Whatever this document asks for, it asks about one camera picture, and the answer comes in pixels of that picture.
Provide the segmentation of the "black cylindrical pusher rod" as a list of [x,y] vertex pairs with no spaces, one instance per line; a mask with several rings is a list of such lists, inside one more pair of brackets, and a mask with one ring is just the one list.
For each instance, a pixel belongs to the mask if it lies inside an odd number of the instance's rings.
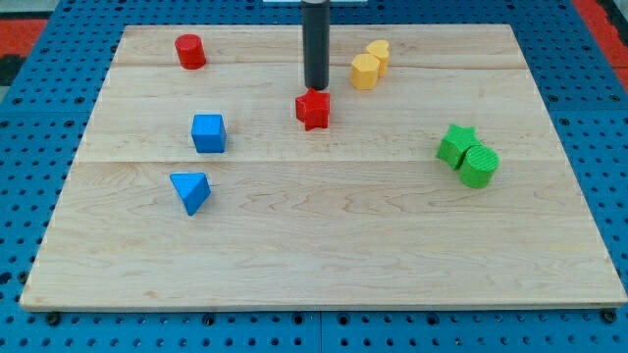
[[304,83],[316,90],[329,84],[330,5],[330,0],[301,1]]

